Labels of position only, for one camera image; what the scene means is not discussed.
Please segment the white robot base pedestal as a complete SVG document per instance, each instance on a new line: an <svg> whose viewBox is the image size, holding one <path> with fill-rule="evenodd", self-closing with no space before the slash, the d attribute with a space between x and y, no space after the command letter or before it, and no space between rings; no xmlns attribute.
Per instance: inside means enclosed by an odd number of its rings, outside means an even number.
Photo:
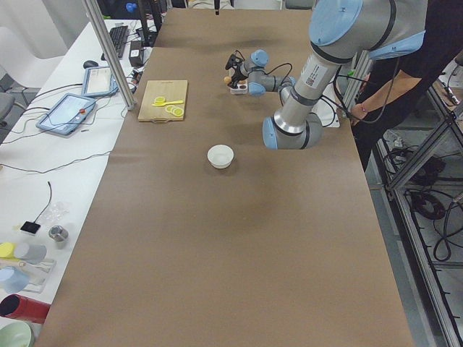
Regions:
<svg viewBox="0 0 463 347"><path fill-rule="evenodd" d="M339 128L340 121L337 108L334 87L333 84L329 84L323 91L320 100L315 104L313 112L316 113L323 127Z"/></svg>

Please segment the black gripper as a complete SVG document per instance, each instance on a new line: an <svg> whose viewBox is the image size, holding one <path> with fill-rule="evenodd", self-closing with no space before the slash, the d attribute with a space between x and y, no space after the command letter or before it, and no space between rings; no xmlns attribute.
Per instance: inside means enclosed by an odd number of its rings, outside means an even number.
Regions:
<svg viewBox="0 0 463 347"><path fill-rule="evenodd" d="M229 87L232 89L237 89L238 82L245 81L248 78L248 73L247 70L243 67L232 67L231 70L231 82L229 83Z"/></svg>

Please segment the arm black gripper tip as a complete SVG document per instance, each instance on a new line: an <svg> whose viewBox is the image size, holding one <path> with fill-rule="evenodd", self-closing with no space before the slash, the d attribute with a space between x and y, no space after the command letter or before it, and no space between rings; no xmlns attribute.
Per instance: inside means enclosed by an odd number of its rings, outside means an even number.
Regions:
<svg viewBox="0 0 463 347"><path fill-rule="evenodd" d="M220 0L214 0L214 11L215 11L215 15L219 15L219 14L220 14L220 3L221 3Z"/></svg>

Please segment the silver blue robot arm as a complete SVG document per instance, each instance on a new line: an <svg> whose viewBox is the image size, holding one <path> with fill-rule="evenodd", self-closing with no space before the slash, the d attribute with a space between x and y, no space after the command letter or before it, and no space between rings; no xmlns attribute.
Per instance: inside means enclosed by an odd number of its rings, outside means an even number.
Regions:
<svg viewBox="0 0 463 347"><path fill-rule="evenodd" d="M301 150L315 145L323 133L313 112L341 65L358 51L373 60L416 51L423 42L426 1L317 1L309 26L312 49L298 79L265 73L268 54L257 50L249 59L232 54L225 68L233 74L228 86L248 81L251 95L278 92L283 106L263 122L269 149Z"/></svg>

